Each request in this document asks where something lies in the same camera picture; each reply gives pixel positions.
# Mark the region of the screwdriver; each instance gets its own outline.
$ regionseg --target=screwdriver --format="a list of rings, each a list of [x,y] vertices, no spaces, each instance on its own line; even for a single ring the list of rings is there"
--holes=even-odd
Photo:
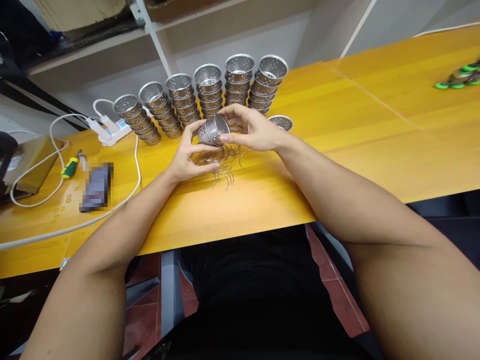
[[[77,165],[79,164],[79,156],[81,153],[82,149],[78,150],[75,157],[70,158],[68,164],[60,173],[62,178],[70,179],[73,175],[75,175],[75,170],[77,169]]]

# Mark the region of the brown box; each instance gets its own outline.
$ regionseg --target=brown box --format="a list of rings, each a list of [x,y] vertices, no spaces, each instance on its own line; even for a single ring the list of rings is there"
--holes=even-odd
[[[112,24],[127,4],[126,0],[35,0],[35,3],[48,25],[71,40]]]
[[[55,140],[55,143],[59,149],[62,148],[60,141]],[[54,152],[55,148],[50,136],[43,136],[21,143],[16,148],[10,161],[9,169],[12,169],[6,172],[3,179],[5,185],[7,185],[5,193],[10,192],[14,181],[20,175]],[[22,177],[16,185],[15,191],[19,193],[17,197],[24,198],[38,193],[56,159],[57,156],[52,156]],[[58,181],[60,181],[60,172],[58,173]]]
[[[145,0],[152,21],[168,23],[225,0]]]

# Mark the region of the yellow wooden table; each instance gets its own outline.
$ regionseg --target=yellow wooden table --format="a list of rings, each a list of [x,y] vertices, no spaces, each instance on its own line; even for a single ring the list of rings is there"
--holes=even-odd
[[[403,202],[480,188],[480,85],[437,90],[462,65],[480,54],[480,27],[430,34],[382,48],[291,70],[268,116],[293,119],[292,133]],[[110,206],[135,187],[135,134],[102,147],[91,131],[67,138],[68,159],[83,149],[90,164],[114,163]],[[166,168],[179,144],[164,136],[159,145],[140,142],[142,185]],[[172,193],[150,230],[141,254],[170,250],[306,223],[315,215],[273,152],[251,151],[234,162],[234,185],[195,178]],[[57,161],[38,195],[59,181]],[[55,196],[35,208],[0,209],[0,241],[8,242],[81,224],[101,211],[80,213],[80,172]],[[0,252],[0,277],[59,267],[102,222],[76,232]]]

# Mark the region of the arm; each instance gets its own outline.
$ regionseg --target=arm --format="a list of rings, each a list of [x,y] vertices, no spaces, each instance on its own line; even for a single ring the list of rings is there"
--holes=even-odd
[[[125,331],[125,272],[175,186],[217,164],[195,166],[192,145],[203,121],[187,126],[168,168],[112,214],[56,280],[21,359],[120,359]]]
[[[389,359],[478,359],[480,275],[439,231],[388,191],[229,106],[225,142],[274,150],[318,219],[351,257],[366,317]]]

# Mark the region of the red floor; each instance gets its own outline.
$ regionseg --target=red floor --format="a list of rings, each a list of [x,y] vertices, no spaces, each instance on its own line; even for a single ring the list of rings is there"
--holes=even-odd
[[[359,309],[352,294],[339,276],[335,265],[332,264],[322,244],[314,232],[308,228],[313,259],[320,268],[320,277],[330,293],[333,310],[350,337],[363,334],[370,330],[367,320]],[[160,274],[160,253],[145,256],[141,268],[127,284],[138,284]],[[194,288],[180,273],[181,290],[185,316],[190,316],[197,311],[199,302],[195,296]],[[123,353],[127,353],[135,347],[140,352],[135,360],[141,359],[150,349],[160,341],[162,295],[160,286],[151,291],[134,306],[128,309],[125,323],[125,340]]]

